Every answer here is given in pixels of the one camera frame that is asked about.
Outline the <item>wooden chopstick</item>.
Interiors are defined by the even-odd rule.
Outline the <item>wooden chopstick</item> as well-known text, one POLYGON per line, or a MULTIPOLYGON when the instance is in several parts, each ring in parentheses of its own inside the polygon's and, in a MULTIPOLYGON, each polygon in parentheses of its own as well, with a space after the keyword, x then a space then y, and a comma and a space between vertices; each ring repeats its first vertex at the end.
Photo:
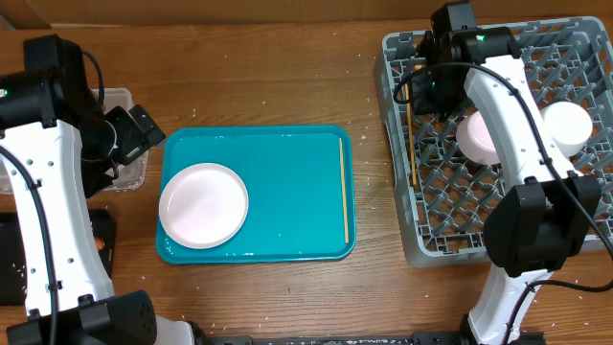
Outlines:
POLYGON ((341 174, 341 192, 343 205, 343 221, 344 221, 344 240, 345 244, 349 244, 349 220, 348 220, 348 205, 347 205, 347 188, 346 188, 346 173, 345 173, 345 157, 343 140, 339 138, 339 164, 341 174))
POLYGON ((407 81, 403 87, 404 96, 407 101, 406 105, 406 115, 407 115, 407 130, 408 130, 408 148, 409 148, 409 158, 411 163, 411 184, 413 187, 418 186, 418 178, 417 178, 417 162, 415 155, 415 141, 413 135, 413 122, 412 122, 412 110, 411 110, 411 102, 410 99, 412 97, 411 90, 411 82, 407 81))

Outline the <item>small pink bowl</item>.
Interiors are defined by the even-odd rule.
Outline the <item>small pink bowl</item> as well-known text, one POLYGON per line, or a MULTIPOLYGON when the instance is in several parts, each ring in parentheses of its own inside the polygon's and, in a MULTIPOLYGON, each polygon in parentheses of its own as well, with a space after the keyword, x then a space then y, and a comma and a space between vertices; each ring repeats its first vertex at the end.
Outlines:
POLYGON ((456 142, 463 155, 481 165, 497 165, 500 159, 488 128, 479 111, 463 119, 456 131, 456 142))

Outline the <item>large pink plate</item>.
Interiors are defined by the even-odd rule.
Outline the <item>large pink plate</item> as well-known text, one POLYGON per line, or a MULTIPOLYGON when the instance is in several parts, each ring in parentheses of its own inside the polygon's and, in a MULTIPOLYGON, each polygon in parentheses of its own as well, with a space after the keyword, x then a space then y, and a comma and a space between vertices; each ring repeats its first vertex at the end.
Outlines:
POLYGON ((200 163, 169 180, 160 196, 158 215, 172 240, 191 249, 208 249, 234 237, 248 210, 246 185, 234 171, 200 163))

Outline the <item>orange sausage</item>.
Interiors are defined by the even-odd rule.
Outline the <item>orange sausage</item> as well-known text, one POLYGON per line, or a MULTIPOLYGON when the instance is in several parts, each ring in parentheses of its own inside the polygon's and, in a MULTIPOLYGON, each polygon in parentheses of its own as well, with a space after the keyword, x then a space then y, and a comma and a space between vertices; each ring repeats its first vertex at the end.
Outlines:
POLYGON ((104 249, 104 240, 101 238, 95 238, 95 244, 97 247, 98 251, 101 251, 104 249))

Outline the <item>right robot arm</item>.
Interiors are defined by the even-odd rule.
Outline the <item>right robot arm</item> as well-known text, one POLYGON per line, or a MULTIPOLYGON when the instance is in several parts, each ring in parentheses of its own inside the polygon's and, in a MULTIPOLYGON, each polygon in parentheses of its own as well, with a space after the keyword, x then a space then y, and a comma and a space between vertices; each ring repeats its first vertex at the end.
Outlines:
POLYGON ((424 66, 399 87, 414 114, 449 118, 472 105, 483 116, 506 192, 484 223, 491 268, 460 344, 540 344, 521 321, 538 290, 576 256, 602 197, 594 175, 560 151, 532 96, 520 47, 507 27, 485 29, 467 1, 443 5, 418 46, 424 66))

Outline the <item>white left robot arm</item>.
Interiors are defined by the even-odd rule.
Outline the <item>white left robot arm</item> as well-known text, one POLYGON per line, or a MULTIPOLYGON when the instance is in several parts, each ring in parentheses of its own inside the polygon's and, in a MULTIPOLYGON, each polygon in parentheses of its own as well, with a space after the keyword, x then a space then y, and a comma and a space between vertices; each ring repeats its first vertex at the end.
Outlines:
POLYGON ((193 322, 158 315, 142 290, 117 296, 95 244, 86 200, 164 132, 140 106, 105 110, 84 64, 91 55, 55 34, 23 44, 25 68, 1 79, 1 158, 27 267, 25 323, 11 344, 206 342, 193 322))

